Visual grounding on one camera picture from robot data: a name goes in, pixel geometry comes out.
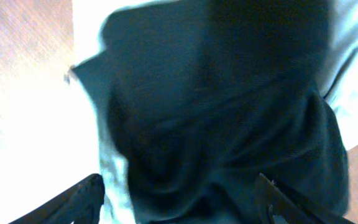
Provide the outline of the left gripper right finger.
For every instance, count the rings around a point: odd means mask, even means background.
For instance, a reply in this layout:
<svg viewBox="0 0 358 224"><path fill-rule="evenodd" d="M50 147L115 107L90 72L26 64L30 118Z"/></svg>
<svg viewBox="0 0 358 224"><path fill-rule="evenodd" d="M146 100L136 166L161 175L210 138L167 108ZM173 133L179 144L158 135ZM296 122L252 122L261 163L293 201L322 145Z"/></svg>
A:
<svg viewBox="0 0 358 224"><path fill-rule="evenodd" d="M255 180L255 199L262 224L354 224L262 173Z"/></svg>

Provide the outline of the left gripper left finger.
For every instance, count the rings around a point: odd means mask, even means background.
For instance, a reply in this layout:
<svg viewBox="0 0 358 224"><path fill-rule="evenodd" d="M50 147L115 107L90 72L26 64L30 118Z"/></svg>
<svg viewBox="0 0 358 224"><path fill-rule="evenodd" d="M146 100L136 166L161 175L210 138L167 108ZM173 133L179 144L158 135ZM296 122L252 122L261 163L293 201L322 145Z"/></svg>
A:
<svg viewBox="0 0 358 224"><path fill-rule="evenodd" d="M98 224L104 195L102 176L91 174L10 224Z"/></svg>

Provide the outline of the black Sydrogen polo shirt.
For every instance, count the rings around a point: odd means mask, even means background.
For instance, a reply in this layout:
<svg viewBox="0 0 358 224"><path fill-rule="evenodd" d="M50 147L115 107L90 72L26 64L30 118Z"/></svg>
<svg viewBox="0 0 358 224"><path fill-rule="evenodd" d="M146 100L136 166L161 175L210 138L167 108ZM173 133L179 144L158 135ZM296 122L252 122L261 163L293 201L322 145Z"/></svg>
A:
<svg viewBox="0 0 358 224"><path fill-rule="evenodd" d="M176 1L112 13L73 69L109 201L139 223L258 223L254 182L347 211L346 151L315 76L329 1Z"/></svg>

